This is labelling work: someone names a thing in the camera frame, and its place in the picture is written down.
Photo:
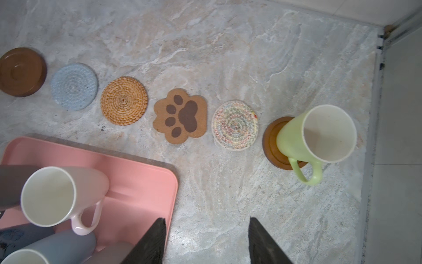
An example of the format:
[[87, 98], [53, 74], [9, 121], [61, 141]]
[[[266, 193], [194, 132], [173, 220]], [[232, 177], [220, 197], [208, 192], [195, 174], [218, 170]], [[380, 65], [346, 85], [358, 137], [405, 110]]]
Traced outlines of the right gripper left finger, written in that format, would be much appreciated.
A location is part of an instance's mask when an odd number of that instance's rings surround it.
[[167, 227], [158, 218], [122, 261], [122, 264], [162, 264], [166, 246]]

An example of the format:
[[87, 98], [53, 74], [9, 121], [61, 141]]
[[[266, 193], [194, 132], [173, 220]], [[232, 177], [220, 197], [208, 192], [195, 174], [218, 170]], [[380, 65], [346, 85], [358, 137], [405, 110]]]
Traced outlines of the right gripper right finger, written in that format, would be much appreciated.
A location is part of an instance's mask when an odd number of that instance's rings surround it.
[[248, 240], [252, 264], [293, 264], [255, 217], [250, 218]]

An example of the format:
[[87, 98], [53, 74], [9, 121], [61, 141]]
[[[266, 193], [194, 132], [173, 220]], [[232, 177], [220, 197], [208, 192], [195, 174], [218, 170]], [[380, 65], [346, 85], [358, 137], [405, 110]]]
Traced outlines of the dark wooden coaster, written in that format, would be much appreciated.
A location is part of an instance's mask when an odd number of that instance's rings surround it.
[[270, 163], [287, 171], [292, 171], [292, 166], [287, 156], [282, 154], [278, 149], [276, 139], [280, 130], [292, 119], [293, 117], [281, 117], [273, 121], [266, 128], [262, 141], [264, 154]]
[[15, 97], [37, 92], [47, 76], [44, 58], [36, 51], [20, 47], [1, 57], [1, 91]]

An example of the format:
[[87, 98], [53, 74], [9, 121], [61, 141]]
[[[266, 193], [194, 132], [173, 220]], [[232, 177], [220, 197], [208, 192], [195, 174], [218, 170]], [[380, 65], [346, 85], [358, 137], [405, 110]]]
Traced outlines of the white mug pink handle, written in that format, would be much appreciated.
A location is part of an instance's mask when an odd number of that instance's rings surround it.
[[109, 187], [108, 177], [93, 168], [44, 167], [24, 184], [20, 205], [34, 225], [53, 227], [70, 220], [74, 233], [84, 236], [98, 226]]

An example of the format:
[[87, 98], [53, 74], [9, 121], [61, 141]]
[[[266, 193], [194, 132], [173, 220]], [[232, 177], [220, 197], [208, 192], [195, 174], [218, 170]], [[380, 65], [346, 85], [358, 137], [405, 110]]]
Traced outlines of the white multicolour woven coaster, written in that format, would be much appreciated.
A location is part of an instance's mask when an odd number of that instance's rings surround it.
[[211, 125], [216, 143], [230, 151], [248, 149], [258, 137], [257, 114], [240, 100], [231, 100], [219, 106], [213, 114]]

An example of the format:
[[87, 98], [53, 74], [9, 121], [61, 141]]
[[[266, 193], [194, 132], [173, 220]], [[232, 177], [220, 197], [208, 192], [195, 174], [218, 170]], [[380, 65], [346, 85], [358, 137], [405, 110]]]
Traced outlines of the green mug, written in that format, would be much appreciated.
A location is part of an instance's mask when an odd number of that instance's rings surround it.
[[278, 132], [276, 145], [299, 180], [314, 186], [322, 180], [323, 163], [338, 163], [351, 155], [357, 130], [343, 109], [318, 105], [287, 122]]

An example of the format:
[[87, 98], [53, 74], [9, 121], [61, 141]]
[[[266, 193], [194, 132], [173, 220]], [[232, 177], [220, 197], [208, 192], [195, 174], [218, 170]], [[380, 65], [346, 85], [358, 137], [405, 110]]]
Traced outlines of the cork paw coaster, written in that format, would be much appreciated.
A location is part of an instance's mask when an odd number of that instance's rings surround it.
[[207, 131], [207, 102], [200, 95], [190, 96], [184, 89], [170, 90], [166, 98], [154, 105], [156, 131], [171, 144], [182, 144], [188, 138], [200, 138]]

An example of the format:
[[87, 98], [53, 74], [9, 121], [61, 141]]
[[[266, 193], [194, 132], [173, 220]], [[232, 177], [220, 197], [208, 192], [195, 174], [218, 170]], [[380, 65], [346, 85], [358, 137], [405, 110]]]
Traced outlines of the rattan woven coaster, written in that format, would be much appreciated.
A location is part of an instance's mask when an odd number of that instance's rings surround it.
[[115, 125], [126, 126], [137, 122], [145, 114], [147, 106], [147, 91], [133, 77], [117, 78], [102, 92], [102, 113]]

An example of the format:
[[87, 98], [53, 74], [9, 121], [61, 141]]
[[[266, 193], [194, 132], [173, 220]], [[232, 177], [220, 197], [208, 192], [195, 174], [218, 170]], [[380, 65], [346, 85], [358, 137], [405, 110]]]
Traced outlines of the blue woven coaster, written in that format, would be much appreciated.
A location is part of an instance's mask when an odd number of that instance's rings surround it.
[[68, 111], [79, 111], [89, 106], [98, 91], [95, 72], [82, 63], [72, 63], [57, 70], [51, 79], [54, 101]]

